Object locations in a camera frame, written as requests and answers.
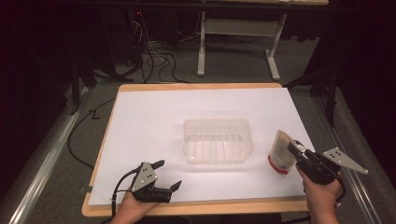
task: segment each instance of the plastic tray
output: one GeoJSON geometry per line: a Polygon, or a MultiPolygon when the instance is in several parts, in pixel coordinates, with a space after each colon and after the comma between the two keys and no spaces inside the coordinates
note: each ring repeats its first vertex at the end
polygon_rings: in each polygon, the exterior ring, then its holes
{"type": "Polygon", "coordinates": [[[187,119],[184,155],[191,164],[244,162],[253,150],[245,119],[187,119]]]}

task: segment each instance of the cable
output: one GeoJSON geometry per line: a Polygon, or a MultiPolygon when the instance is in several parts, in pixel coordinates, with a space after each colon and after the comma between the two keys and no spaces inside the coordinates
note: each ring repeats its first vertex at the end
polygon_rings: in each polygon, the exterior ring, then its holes
{"type": "Polygon", "coordinates": [[[120,184],[122,183],[122,181],[123,181],[126,177],[128,177],[128,176],[131,175],[131,174],[137,173],[137,171],[139,171],[139,168],[136,168],[136,169],[134,169],[134,170],[128,172],[126,175],[124,175],[124,176],[120,179],[119,183],[117,183],[117,186],[114,188],[113,197],[111,198],[111,216],[112,216],[112,217],[114,217],[114,216],[116,215],[116,200],[117,200],[117,193],[121,191],[121,190],[119,191],[120,184]]]}
{"type": "Polygon", "coordinates": [[[114,101],[115,98],[107,100],[106,102],[102,103],[101,105],[97,106],[95,109],[90,110],[89,113],[84,116],[84,118],[82,118],[77,124],[76,126],[72,129],[72,131],[70,132],[69,136],[67,137],[67,147],[69,149],[70,154],[73,156],[74,159],[76,159],[77,161],[81,162],[82,164],[90,167],[91,169],[93,169],[93,166],[88,164],[87,162],[83,161],[82,159],[80,159],[78,156],[76,156],[76,154],[74,154],[73,149],[71,148],[71,139],[73,136],[73,133],[75,132],[75,130],[78,128],[78,126],[92,113],[95,113],[97,109],[99,109],[100,107],[110,103],[111,101],[114,101]]]}

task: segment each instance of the white paper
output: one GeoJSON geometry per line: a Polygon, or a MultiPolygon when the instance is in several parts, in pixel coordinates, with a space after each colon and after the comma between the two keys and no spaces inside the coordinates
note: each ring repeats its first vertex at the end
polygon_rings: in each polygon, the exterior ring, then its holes
{"type": "MultiPolygon", "coordinates": [[[[119,92],[89,205],[110,204],[123,175],[142,161],[159,160],[165,160],[165,165],[155,170],[157,188],[168,189],[182,180],[171,202],[303,195],[302,179],[295,169],[280,175],[268,162],[277,130],[314,150],[283,88],[119,92]],[[246,119],[253,151],[243,164],[187,164],[183,155],[186,119],[246,119]]],[[[119,189],[127,189],[133,177],[125,179],[119,189]]]]}

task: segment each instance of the hand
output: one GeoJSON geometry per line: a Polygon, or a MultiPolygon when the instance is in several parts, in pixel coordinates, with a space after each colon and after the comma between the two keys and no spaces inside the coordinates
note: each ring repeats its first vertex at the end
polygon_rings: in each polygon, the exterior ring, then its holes
{"type": "Polygon", "coordinates": [[[111,221],[112,224],[133,224],[159,203],[142,203],[134,198],[131,191],[126,191],[119,211],[111,221]]]}
{"type": "Polygon", "coordinates": [[[328,185],[319,185],[296,166],[298,173],[303,178],[303,186],[306,194],[306,206],[308,207],[313,224],[338,223],[335,216],[334,205],[341,190],[341,185],[334,180],[328,185]]]}

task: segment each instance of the dark background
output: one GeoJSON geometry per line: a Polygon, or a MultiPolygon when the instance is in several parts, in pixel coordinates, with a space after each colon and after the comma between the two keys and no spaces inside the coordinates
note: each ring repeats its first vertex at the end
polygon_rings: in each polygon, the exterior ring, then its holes
{"type": "MultiPolygon", "coordinates": [[[[329,17],[318,13],[290,13],[290,22],[286,22],[282,38],[297,35],[304,41],[321,36],[306,69],[307,74],[327,66],[331,58],[340,58],[335,69],[338,86],[395,186],[396,173],[391,160],[396,158],[392,141],[396,105],[391,96],[396,64],[396,42],[393,38],[396,26],[392,22],[396,21],[396,13],[391,1],[367,2],[331,1],[332,7],[359,7],[359,12],[354,14],[329,17]]],[[[187,35],[196,24],[197,13],[154,9],[144,13],[147,14],[150,34],[171,44],[176,44],[177,30],[187,35]],[[167,29],[161,26],[162,18],[168,19],[167,29]]],[[[102,14],[102,17],[104,15],[111,15],[111,12],[102,14]]],[[[220,13],[211,16],[235,15],[220,13]]],[[[260,14],[238,16],[247,19],[262,17],[260,14]]],[[[277,18],[278,15],[263,17],[277,18]]],[[[66,103],[64,90],[70,83],[75,59],[81,55],[91,57],[112,69],[115,55],[119,54],[114,51],[116,46],[108,43],[108,29],[99,20],[101,14],[92,8],[65,11],[48,2],[39,5],[37,1],[0,3],[0,199],[63,111],[66,103]],[[97,42],[89,41],[91,38],[87,31],[99,36],[97,42]]],[[[110,19],[108,24],[121,24],[121,33],[128,32],[120,18],[114,20],[110,19]]],[[[314,79],[309,82],[315,85],[322,83],[314,79]]]]}

